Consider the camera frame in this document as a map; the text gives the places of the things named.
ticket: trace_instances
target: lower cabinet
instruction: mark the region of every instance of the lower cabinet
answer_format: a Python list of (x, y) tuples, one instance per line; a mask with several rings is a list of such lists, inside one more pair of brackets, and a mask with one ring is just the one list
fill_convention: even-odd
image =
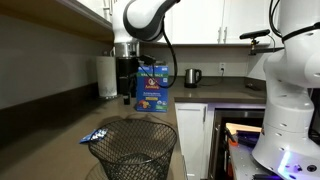
[(214, 107), (176, 103), (179, 140), (188, 180), (208, 178)]

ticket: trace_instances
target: paper towel roll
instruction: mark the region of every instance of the paper towel roll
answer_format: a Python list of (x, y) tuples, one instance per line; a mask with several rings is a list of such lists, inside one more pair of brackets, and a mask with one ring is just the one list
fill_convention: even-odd
[(117, 96), (116, 59), (109, 56), (98, 56), (97, 79), (99, 95), (103, 98), (114, 98)]

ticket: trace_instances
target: electric kettle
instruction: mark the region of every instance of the electric kettle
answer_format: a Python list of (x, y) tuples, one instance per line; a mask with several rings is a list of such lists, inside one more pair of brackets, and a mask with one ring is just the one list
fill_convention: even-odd
[(202, 72), (200, 69), (187, 69), (184, 81), (184, 87), (186, 88), (196, 88), (197, 83), (200, 82), (202, 78)]

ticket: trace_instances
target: backsplash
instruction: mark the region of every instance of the backsplash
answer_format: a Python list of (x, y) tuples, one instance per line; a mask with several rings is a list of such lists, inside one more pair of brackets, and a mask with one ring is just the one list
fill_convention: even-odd
[(96, 82), (111, 46), (0, 16), (0, 109)]
[[(178, 75), (184, 76), (188, 68), (202, 70), (203, 76), (221, 76), (219, 63), (226, 63), (224, 76), (245, 77), (247, 75), (249, 47), (218, 47), (218, 46), (184, 46), (174, 47)], [(157, 60), (168, 62), (170, 75), (173, 75), (173, 59), (166, 46), (146, 46), (141, 48), (141, 54), (154, 56)]]

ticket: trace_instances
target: wire mesh basket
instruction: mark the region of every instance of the wire mesh basket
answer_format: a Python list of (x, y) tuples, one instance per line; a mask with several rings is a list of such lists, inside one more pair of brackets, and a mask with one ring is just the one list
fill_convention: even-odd
[(165, 124), (124, 119), (100, 128), (107, 133), (89, 142), (110, 180), (166, 180), (176, 132)]

